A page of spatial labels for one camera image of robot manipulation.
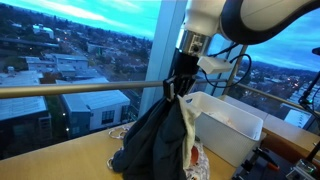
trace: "black cable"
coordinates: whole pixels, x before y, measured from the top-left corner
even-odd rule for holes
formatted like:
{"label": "black cable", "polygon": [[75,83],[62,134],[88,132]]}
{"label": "black cable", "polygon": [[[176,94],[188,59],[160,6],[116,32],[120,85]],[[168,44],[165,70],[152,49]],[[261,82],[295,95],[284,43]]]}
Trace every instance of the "black cable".
{"label": "black cable", "polygon": [[231,85],[229,85],[229,86],[218,86],[218,85],[212,84],[212,83],[208,80],[207,73],[206,73],[204,70],[202,70],[202,72],[203,72],[203,74],[204,74],[204,77],[206,78],[207,82],[208,82],[211,86],[216,87],[216,88],[228,88],[228,87],[232,87],[232,86],[235,86],[235,85],[239,84],[239,83],[248,75],[248,73],[250,72],[251,65],[252,65],[252,59],[251,59],[250,55],[248,55],[248,54],[240,54],[240,55],[234,57],[233,59],[231,59],[231,60],[229,61],[229,63],[231,64],[234,60],[236,60],[237,58],[242,57],[242,56],[248,57],[248,59],[249,59],[249,66],[248,66],[247,71],[244,73],[244,75],[242,76],[242,78],[239,79],[239,81],[237,81],[237,82],[235,82],[235,83],[233,83],[233,84],[231,84]]}
{"label": "black cable", "polygon": [[232,50],[233,48],[237,47],[238,45],[239,45],[238,43],[235,43],[235,44],[233,44],[232,46],[230,46],[230,47],[228,47],[228,48],[226,48],[226,49],[224,49],[224,50],[222,50],[222,51],[220,51],[220,52],[218,52],[218,53],[216,53],[216,54],[209,54],[208,56],[209,56],[209,57],[216,57],[216,56],[218,56],[218,55],[220,55],[220,54],[229,52],[230,50]]}
{"label": "black cable", "polygon": [[313,111],[314,111],[314,99],[315,99],[316,95],[318,94],[319,90],[320,90],[320,87],[319,87],[318,90],[314,93],[314,95],[313,95],[313,97],[312,97],[312,110],[313,110]]}

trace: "black fabric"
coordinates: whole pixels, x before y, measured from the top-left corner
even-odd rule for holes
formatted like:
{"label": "black fabric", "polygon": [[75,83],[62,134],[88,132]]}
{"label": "black fabric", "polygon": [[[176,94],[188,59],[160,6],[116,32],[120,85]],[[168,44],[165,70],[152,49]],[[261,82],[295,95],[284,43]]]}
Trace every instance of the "black fabric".
{"label": "black fabric", "polygon": [[186,179],[182,141],[186,133],[179,102],[162,98],[127,132],[113,170],[126,180]]}

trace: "white container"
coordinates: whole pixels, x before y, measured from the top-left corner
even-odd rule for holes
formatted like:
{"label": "white container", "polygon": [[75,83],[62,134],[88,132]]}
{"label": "white container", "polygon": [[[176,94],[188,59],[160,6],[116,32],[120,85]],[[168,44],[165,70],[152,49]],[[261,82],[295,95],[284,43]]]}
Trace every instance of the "white container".
{"label": "white container", "polygon": [[[195,120],[195,127],[204,146],[232,166],[240,166],[259,141],[263,120],[203,92],[186,95],[183,99],[202,111]],[[228,117],[236,130],[203,112]]]}

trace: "white cloth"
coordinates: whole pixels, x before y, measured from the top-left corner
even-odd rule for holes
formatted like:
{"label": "white cloth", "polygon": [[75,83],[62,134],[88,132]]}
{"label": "white cloth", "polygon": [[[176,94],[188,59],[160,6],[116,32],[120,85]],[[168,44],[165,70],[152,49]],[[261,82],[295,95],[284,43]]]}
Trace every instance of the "white cloth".
{"label": "white cloth", "polygon": [[178,96],[179,104],[181,108],[181,113],[183,116],[184,123],[186,125],[187,134],[183,140],[182,144],[182,158],[183,158],[183,168],[187,169],[190,166],[191,160],[191,149],[194,145],[195,140],[195,119],[200,116],[201,110],[190,105],[185,99]]}

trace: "cloudy sky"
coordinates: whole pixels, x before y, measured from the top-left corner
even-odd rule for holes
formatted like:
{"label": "cloudy sky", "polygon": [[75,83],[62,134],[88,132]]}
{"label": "cloudy sky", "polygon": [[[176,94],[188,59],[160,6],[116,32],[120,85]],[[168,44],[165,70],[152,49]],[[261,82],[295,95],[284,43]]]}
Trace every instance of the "cloudy sky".
{"label": "cloudy sky", "polygon": [[[74,22],[152,39],[160,0],[0,0],[7,4],[54,14]],[[250,46],[254,61],[277,66],[320,70],[320,9],[310,12],[272,40]]]}

